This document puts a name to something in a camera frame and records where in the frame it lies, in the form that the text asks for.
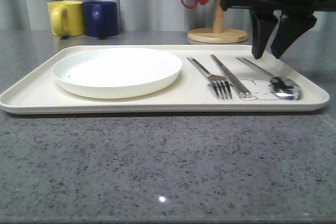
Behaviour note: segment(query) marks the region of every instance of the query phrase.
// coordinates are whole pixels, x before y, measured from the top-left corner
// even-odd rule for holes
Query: wooden base
[[[222,33],[214,33],[212,28],[198,28],[190,30],[188,38],[204,43],[226,44],[246,41],[248,35],[245,31],[233,28],[224,28]]]

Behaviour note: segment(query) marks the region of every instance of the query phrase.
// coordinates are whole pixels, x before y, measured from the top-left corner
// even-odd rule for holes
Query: spoon handle
[[[249,61],[248,59],[245,59],[244,57],[236,57],[237,60],[240,60],[242,63],[246,64],[247,66],[257,70],[257,71],[260,71],[260,72],[263,72],[264,74],[267,74],[268,76],[270,77],[274,77],[274,74],[268,72],[267,70],[263,69],[262,67],[254,64],[252,61]]]

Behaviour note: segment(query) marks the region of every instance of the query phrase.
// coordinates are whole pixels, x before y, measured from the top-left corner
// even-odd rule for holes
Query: fork handle
[[[210,75],[211,75],[211,73],[210,73],[205,67],[203,67],[203,65],[200,64],[196,59],[194,59],[193,57],[187,57],[187,59],[188,59],[190,62],[196,64],[200,69],[202,69],[202,70],[207,74],[207,76],[210,76]]]

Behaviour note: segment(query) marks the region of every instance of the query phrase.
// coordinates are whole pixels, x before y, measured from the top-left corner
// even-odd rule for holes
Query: white plate
[[[182,67],[179,57],[147,48],[108,48],[81,52],[57,62],[59,85],[83,97],[138,97],[172,84]]]

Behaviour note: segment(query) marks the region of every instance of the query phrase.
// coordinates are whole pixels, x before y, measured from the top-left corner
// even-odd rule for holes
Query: white tray
[[[181,58],[183,67],[177,80],[153,94],[128,99],[91,99],[63,90],[51,74],[52,66],[64,57],[79,52],[114,47],[141,47],[168,51]],[[218,101],[207,80],[186,57],[200,61],[210,72],[221,74],[210,58],[215,54],[252,92],[251,99]],[[303,89],[300,101],[275,97],[267,78],[248,68],[235,57],[254,61],[246,45],[146,45],[77,46],[63,49],[0,95],[0,106],[14,114],[75,114],[171,111],[314,111],[326,105],[329,95],[310,80],[265,52],[258,65],[273,74],[294,80]]]

